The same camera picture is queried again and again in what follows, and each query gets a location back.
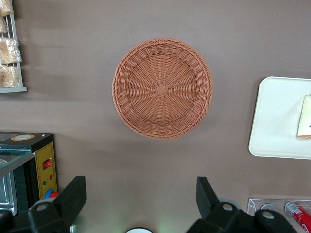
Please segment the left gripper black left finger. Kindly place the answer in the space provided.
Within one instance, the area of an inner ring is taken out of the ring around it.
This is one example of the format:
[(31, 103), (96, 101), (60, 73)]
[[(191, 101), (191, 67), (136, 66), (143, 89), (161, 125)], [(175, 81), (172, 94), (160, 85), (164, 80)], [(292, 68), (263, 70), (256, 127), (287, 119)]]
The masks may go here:
[(41, 200), (29, 209), (31, 231), (69, 233), (86, 200), (86, 178), (76, 176), (56, 198)]

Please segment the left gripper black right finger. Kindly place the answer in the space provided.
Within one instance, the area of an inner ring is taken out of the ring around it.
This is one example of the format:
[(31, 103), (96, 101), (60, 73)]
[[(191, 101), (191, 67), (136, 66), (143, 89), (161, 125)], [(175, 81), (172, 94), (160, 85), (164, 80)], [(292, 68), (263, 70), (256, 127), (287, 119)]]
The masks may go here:
[(198, 177), (196, 203), (201, 218), (189, 233), (254, 233), (254, 219), (234, 204), (219, 201), (206, 177)]

